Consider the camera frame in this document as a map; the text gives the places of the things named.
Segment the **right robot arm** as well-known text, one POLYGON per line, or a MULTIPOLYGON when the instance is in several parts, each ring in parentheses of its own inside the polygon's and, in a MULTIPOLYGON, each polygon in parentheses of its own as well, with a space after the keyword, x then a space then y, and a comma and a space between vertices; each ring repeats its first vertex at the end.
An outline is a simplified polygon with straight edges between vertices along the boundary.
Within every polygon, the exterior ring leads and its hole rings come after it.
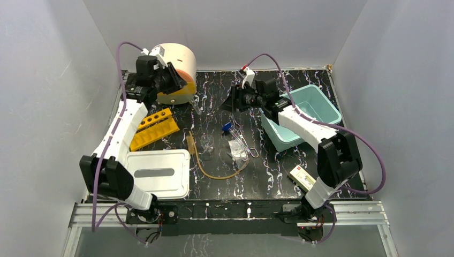
POLYGON ((250 82, 232 86, 220 109, 244 112, 260 108, 267 118, 300 136, 316 151, 318 177, 313 187, 300 204, 279 212, 283 222, 314 222, 329 207, 330 197, 363 168, 355 136, 293 107, 289 98, 280 96, 275 79, 253 80, 253 84, 254 88, 250 82))

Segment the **yellow test tube rack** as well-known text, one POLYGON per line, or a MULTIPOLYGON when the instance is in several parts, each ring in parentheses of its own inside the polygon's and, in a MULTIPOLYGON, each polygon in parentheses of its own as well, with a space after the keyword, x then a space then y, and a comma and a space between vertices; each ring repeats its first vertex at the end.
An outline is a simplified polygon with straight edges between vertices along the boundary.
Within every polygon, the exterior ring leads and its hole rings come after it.
POLYGON ((158 111, 141 121, 130 144, 130 151, 135 152, 179 130, 170 108, 158 111))

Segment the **glass test tube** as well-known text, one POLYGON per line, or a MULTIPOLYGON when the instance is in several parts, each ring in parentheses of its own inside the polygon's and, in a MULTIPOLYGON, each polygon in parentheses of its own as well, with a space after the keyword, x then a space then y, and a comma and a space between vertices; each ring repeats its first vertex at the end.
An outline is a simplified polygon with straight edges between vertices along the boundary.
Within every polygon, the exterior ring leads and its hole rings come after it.
POLYGON ((202 110, 200 109, 200 107, 198 106, 198 99, 196 97, 192 98, 190 100, 190 104, 193 108, 193 110, 198 114, 198 115, 201 115, 202 113, 202 110))

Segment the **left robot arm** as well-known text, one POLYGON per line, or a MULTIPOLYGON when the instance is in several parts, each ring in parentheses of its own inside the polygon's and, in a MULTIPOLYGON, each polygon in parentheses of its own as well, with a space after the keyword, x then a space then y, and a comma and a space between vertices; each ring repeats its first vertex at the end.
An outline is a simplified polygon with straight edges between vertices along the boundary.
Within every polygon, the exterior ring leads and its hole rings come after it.
POLYGON ((89 193, 123 202, 139 210, 147 223, 157 221, 160 209, 157 197, 141 189, 128 170, 130 144, 151 105, 160 93, 172 94, 187 85, 171 62, 156 56, 139 56, 136 60, 137 89, 127 92, 120 79, 122 96, 107 133, 90 155, 81 157, 79 167, 89 193))

